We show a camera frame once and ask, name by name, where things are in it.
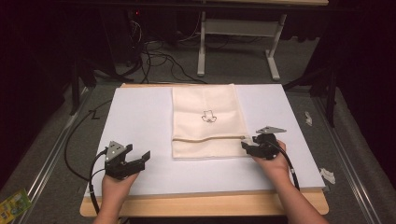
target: hand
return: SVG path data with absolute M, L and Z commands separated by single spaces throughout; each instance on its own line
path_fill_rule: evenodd
M 282 141 L 277 140 L 279 146 L 286 151 L 286 145 Z M 289 178 L 289 166 L 286 162 L 285 157 L 282 153 L 278 153 L 276 158 L 273 160 L 266 160 L 263 158 L 252 157 L 260 167 L 264 170 L 267 177 L 274 183 L 277 184 L 279 181 L 290 181 Z
M 102 204 L 93 223 L 117 223 L 122 204 L 139 173 L 123 180 L 105 175 L 102 180 Z

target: gray carpet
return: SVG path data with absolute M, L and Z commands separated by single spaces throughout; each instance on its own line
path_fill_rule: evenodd
M 262 54 L 262 45 L 267 43 L 268 40 L 261 39 L 252 43 L 248 43 L 251 38 L 238 37 L 236 40 L 222 49 L 209 49 L 207 51 L 206 74 L 203 80 L 207 83 L 274 83 L 270 78 L 268 65 Z M 155 53 L 154 50 L 171 54 L 183 66 L 187 74 L 197 78 L 195 74 L 198 47 L 193 44 L 194 42 L 189 42 L 173 48 L 154 43 L 149 45 L 148 48 L 152 54 Z M 298 43 L 295 39 L 279 43 L 276 52 L 276 64 L 281 75 L 280 83 L 287 83 L 301 75 L 316 44 L 316 41 Z M 221 46 L 221 41 L 213 39 L 208 42 L 208 45 L 210 47 Z M 151 59 L 152 66 L 148 75 L 150 82 L 177 82 L 177 79 L 173 76 L 186 78 L 179 67 L 174 65 L 172 69 L 170 61 L 163 62 L 164 58 Z M 126 68 L 119 66 L 118 69 L 122 71 Z M 139 82 L 143 79 L 143 73 L 139 71 L 131 77 Z M 117 81 L 98 78 L 97 87 L 84 93 L 88 100 L 74 123 L 76 124 L 82 119 L 90 109 L 111 99 L 115 88 L 119 85 L 120 83 Z M 351 187 L 353 184 L 351 184 L 350 177 L 346 175 L 347 171 L 337 151 L 337 143 L 334 142 L 332 137 L 332 132 L 336 132 L 361 183 L 370 195 L 371 203 L 379 219 L 383 223 L 394 223 L 396 221 L 396 217 L 392 213 L 392 209 L 396 205 L 394 188 L 390 185 L 367 147 L 359 128 L 347 110 L 342 95 L 337 92 L 334 117 L 335 129 L 329 130 L 328 125 L 322 118 L 318 99 L 309 97 L 305 89 L 305 87 L 299 87 L 295 91 L 287 92 L 287 95 L 318 168 L 324 167 L 334 172 L 336 178 L 335 185 L 325 181 L 329 187 L 325 196 L 330 206 L 330 213 L 325 217 L 331 223 L 377 223 L 368 221 L 370 218 L 362 212 L 361 203 L 357 200 Z M 5 199 L 18 189 L 30 189 L 35 184 L 35 178 L 40 175 L 40 170 L 47 157 L 53 152 L 53 147 L 60 145 L 56 140 L 62 134 L 64 127 L 68 127 L 67 121 L 71 119 L 68 115 L 71 110 L 70 90 L 65 93 L 65 97 L 66 103 L 52 115 L 12 177 L 1 190 L 0 200 Z M 99 119 L 87 118 L 70 139 L 67 148 L 68 160 L 70 165 L 84 176 L 88 176 L 92 159 L 97 151 L 101 133 L 106 123 L 109 107 L 110 104 L 100 107 L 96 113 L 96 117 Z M 313 118 L 312 127 L 304 122 L 305 111 L 308 111 Z M 91 223 L 92 218 L 82 217 L 78 211 L 86 183 L 68 171 L 62 151 L 53 158 L 56 159 L 54 168 L 48 172 L 48 180 L 42 183 L 42 186 L 44 186 L 42 191 L 36 194 L 35 206 L 29 211 L 29 214 L 26 214 L 26 217 L 19 219 L 20 223 Z M 250 219 L 239 217 L 225 220 L 215 218 L 136 218 L 133 223 L 222 223 L 224 221 L 227 223 L 265 223 L 267 221 L 262 217 L 253 219 L 252 217 Z

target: person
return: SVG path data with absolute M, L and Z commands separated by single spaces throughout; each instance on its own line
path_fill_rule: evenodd
M 286 150 L 286 145 L 282 141 L 278 140 L 277 142 Z M 281 153 L 270 161 L 257 157 L 252 158 L 260 165 L 274 184 L 290 224 L 329 223 L 291 183 L 289 166 Z M 113 224 L 118 222 L 122 204 L 137 176 L 138 174 L 131 175 L 121 181 L 108 175 L 104 176 L 102 181 L 102 205 L 98 216 L 93 222 L 94 224 Z

